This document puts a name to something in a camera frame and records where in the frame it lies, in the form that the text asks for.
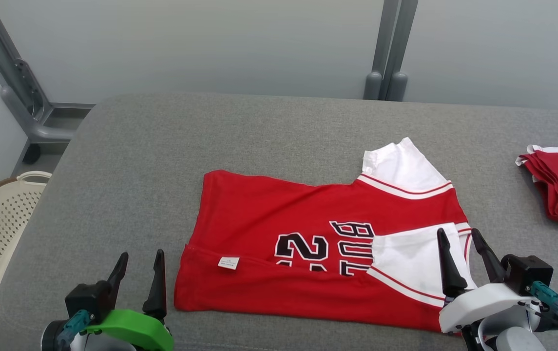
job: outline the gray table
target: gray table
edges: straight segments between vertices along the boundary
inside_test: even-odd
[[[109,98],[80,126],[0,287],[0,345],[36,350],[63,298],[107,278],[130,254],[118,307],[140,311],[154,253],[167,258],[168,317],[178,350],[463,350],[459,338],[359,323],[172,307],[179,256],[213,169],[306,184],[352,182],[363,150],[410,136],[453,181],[470,224],[497,254],[535,254],[555,267],[558,224],[543,214],[528,144],[558,146],[558,111],[329,98],[145,94]],[[486,273],[471,258],[477,284]],[[539,336],[558,349],[558,331]]]

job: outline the teal connector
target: teal connector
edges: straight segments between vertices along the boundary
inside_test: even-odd
[[[69,319],[67,324],[64,325],[62,332],[58,334],[58,337],[56,338],[58,349],[64,350],[65,347],[68,347],[71,342],[73,342],[74,338],[76,338],[76,334],[86,329],[91,320],[92,317],[88,311],[77,311],[77,313]]]
[[[532,283],[530,294],[538,298],[544,305],[549,306],[558,315],[558,294],[550,287],[537,280]]]

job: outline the red basketball jersey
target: red basketball jersey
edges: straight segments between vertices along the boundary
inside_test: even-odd
[[[470,227],[450,182],[414,191],[372,174],[307,186],[213,171],[174,305],[441,331],[440,227],[475,287]]]

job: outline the white jersey trim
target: white jersey trim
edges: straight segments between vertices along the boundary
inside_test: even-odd
[[[534,154],[536,151],[543,151],[544,153],[558,153],[558,147],[540,147],[538,145],[528,145],[528,153]]]
[[[449,182],[415,147],[410,138],[365,151],[364,174],[409,192],[427,192]]]
[[[381,271],[374,269],[373,267],[370,267],[370,269],[368,269],[366,273],[374,278],[377,278],[398,293],[413,298],[413,300],[423,302],[424,304],[433,305],[435,307],[443,307],[444,299],[441,297],[426,295],[424,293],[410,289],[406,285],[400,284],[395,279],[382,274]]]
[[[528,145],[528,147],[526,148],[526,151],[528,151],[529,154],[534,154],[537,151],[543,151],[544,153],[553,153],[553,154],[558,154],[558,147],[540,147],[538,145],[534,145],[534,144],[530,144]],[[526,163],[528,160],[525,157],[522,157],[523,155],[517,157],[515,159],[515,164],[517,166],[521,166],[522,164]],[[532,176],[532,181],[533,182],[537,182],[537,178],[535,178],[535,176]]]
[[[437,187],[435,189],[430,189],[429,191],[415,193],[410,190],[402,189],[398,186],[385,183],[382,180],[379,180],[378,178],[370,174],[361,174],[357,178],[357,180],[360,180],[361,182],[366,183],[367,185],[375,187],[379,190],[382,190],[386,193],[390,193],[392,195],[396,195],[403,198],[408,198],[410,200],[419,200],[421,198],[433,197],[435,195],[443,194],[446,191],[453,188],[452,182],[447,182],[446,184]]]
[[[373,262],[367,273],[407,297],[425,304],[443,306],[445,296],[437,249],[439,228],[445,230],[450,240],[450,254],[459,274],[466,280],[468,289],[475,289],[477,286],[466,261],[468,245],[471,243],[471,228],[467,223],[444,223],[377,235],[372,241]]]

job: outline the red stripe trim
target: red stripe trim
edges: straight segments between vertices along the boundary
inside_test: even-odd
[[[384,186],[388,186],[388,187],[390,187],[390,188],[394,188],[394,189],[396,189],[396,190],[402,191],[403,193],[413,194],[413,195],[422,195],[422,194],[432,193],[433,191],[437,191],[437,190],[439,190],[439,189],[441,189],[441,188],[445,188],[446,186],[449,186],[450,184],[452,184],[452,182],[447,182],[447,183],[444,184],[443,186],[436,187],[435,189],[430,189],[430,190],[428,190],[428,191],[424,191],[424,192],[421,192],[421,193],[414,193],[414,192],[412,192],[412,191],[406,191],[406,190],[401,189],[401,188],[399,188],[399,187],[392,186],[391,184],[382,182],[381,180],[378,180],[377,178],[374,178],[374,177],[372,177],[372,176],[370,176],[370,175],[367,175],[367,174],[365,174],[365,173],[361,173],[361,175],[364,176],[364,177],[366,177],[366,178],[368,178],[368,179],[374,180],[375,182],[379,182],[379,183],[383,184]]]
[[[465,238],[465,249],[464,249],[464,253],[463,256],[465,257],[465,261],[467,262],[467,260],[469,259],[467,253],[469,252],[469,250],[467,249],[469,247],[469,243],[470,243],[470,238],[472,237],[472,234],[468,235],[467,238]]]
[[[401,282],[395,280],[394,278],[390,277],[389,275],[386,275],[385,273],[383,273],[382,271],[380,271],[379,269],[377,269],[374,266],[371,266],[370,268],[374,269],[375,271],[377,271],[378,273],[382,274],[383,276],[385,276],[385,278],[388,278],[389,280],[392,280],[392,282],[394,282],[395,284],[398,284],[400,286],[402,286],[403,288],[413,291],[413,293],[418,293],[420,295],[426,296],[426,297],[430,297],[430,298],[434,298],[436,300],[441,300],[441,301],[445,301],[445,298],[441,298],[439,296],[433,296],[433,295],[428,295],[427,293],[423,293],[421,291],[417,291],[416,289],[412,289],[404,284],[402,284]]]

